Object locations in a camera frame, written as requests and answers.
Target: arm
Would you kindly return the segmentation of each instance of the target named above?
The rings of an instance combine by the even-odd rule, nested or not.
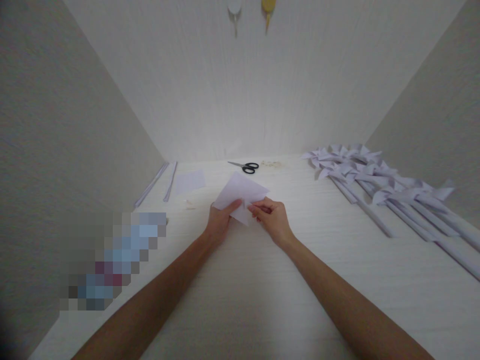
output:
[[[292,233],[285,206],[269,198],[248,209],[300,271],[328,316],[361,359],[430,359],[378,307],[316,257]]]
[[[230,214],[241,204],[237,200],[223,210],[210,207],[202,235],[113,314],[73,359],[139,359],[202,265],[224,241]]]

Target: white wall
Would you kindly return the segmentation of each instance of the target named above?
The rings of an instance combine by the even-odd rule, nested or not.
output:
[[[64,0],[168,160],[365,142],[464,0]]]
[[[25,359],[59,316],[61,215],[131,211],[164,161],[61,0],[0,5],[0,320]]]
[[[404,176],[440,186],[480,229],[480,1],[468,0],[368,140]]]

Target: black scissors handle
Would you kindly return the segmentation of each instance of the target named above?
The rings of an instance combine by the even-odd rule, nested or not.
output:
[[[249,162],[245,164],[245,167],[242,167],[241,169],[245,174],[255,174],[255,170],[258,169],[260,166],[256,162]]]

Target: white wooden table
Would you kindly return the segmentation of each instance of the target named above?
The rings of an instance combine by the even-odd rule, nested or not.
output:
[[[285,203],[296,236],[436,359],[479,358],[480,283],[440,248],[421,240],[386,207],[372,206],[397,235],[387,238],[331,180],[315,181],[315,170],[298,156],[234,161],[267,164],[251,178]],[[242,170],[212,161],[179,163],[176,173],[198,169],[206,187],[175,196],[174,186],[170,201],[163,202],[169,167],[138,209],[166,212],[168,218],[167,237],[150,251],[141,274],[132,276],[105,311],[63,312],[32,359],[69,359],[200,235],[210,204],[232,173]],[[461,239],[449,241],[480,261]],[[226,358],[355,358],[297,269],[256,222],[232,222],[225,243],[142,357]]]

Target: forearm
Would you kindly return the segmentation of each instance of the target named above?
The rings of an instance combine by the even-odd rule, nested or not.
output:
[[[73,359],[139,359],[216,246],[202,234],[113,314]]]
[[[281,247],[361,359],[433,359],[402,328],[295,237],[282,243]]]

